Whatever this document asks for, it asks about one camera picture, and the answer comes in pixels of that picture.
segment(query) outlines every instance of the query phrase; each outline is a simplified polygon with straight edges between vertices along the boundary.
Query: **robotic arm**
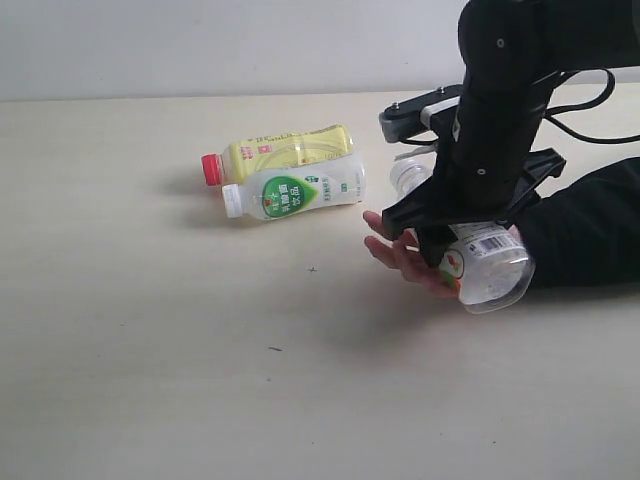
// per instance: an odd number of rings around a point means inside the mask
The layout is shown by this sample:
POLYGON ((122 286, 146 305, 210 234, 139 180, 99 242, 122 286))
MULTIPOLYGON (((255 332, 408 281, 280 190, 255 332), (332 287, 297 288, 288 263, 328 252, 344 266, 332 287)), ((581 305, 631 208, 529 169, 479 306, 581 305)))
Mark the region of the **robotic arm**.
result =
POLYGON ((470 0, 458 38, 462 85, 380 114, 388 143, 437 145, 433 176, 382 215, 394 239, 415 229, 431 267, 457 240, 448 225, 510 226, 540 200, 537 186, 561 175, 565 160, 554 150, 530 152, 540 124, 595 104, 548 109, 553 91, 581 71, 640 65, 640 0, 470 0), (411 140, 427 131, 437 140, 411 140))

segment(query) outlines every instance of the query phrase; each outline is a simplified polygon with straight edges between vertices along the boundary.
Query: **black jacket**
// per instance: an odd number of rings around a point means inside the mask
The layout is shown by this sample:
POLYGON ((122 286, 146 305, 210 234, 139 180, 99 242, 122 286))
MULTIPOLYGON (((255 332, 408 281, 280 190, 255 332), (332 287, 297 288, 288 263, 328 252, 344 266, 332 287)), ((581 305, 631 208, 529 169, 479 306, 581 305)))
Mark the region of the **black jacket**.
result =
POLYGON ((640 158, 585 175, 515 224, 536 261, 531 288, 640 282, 640 158))

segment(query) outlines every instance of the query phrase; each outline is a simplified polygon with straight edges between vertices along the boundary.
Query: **table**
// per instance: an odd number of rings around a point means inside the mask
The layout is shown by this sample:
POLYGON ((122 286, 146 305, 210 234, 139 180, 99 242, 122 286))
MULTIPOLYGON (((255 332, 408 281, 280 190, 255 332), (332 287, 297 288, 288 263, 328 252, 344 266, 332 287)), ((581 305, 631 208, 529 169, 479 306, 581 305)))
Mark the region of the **table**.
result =
MULTIPOLYGON (((0 104, 0 478, 640 478, 637 291, 471 316, 363 247, 406 150, 377 115, 418 93, 0 104), (334 123, 362 205, 226 219, 201 155, 334 123)), ((612 136, 638 115, 625 84, 564 120, 612 136)), ((545 124, 547 146, 569 164, 544 195, 640 148, 545 124)))

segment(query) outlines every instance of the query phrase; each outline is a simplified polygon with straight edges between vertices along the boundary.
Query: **white wall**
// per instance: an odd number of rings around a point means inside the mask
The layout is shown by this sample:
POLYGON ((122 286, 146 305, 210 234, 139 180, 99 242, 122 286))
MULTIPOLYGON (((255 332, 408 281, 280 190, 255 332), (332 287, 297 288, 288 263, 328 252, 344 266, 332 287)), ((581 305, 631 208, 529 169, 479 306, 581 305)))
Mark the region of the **white wall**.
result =
POLYGON ((434 88, 465 3, 1 0, 0 100, 434 88))

